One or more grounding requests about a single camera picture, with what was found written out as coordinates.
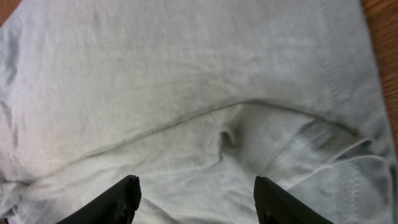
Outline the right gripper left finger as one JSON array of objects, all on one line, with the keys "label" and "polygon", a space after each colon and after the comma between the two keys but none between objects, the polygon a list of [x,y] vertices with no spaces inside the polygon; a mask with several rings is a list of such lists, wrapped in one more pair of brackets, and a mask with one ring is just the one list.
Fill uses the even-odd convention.
[{"label": "right gripper left finger", "polygon": [[138,176],[128,175],[58,224],[131,224],[141,196]]}]

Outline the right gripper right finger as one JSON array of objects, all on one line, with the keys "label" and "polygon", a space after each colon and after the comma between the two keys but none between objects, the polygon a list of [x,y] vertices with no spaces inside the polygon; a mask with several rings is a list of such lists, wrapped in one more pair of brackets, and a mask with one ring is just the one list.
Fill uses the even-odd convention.
[{"label": "right gripper right finger", "polygon": [[332,224],[267,177],[256,177],[254,201],[260,224]]}]

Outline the light blue t-shirt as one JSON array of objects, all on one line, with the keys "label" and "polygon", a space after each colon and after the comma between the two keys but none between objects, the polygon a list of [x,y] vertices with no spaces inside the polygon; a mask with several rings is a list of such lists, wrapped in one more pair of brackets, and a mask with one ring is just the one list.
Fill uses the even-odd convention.
[{"label": "light blue t-shirt", "polygon": [[361,3],[22,1],[1,26],[1,217],[57,223],[130,174],[135,223],[257,223],[259,175],[333,223],[396,223]]}]

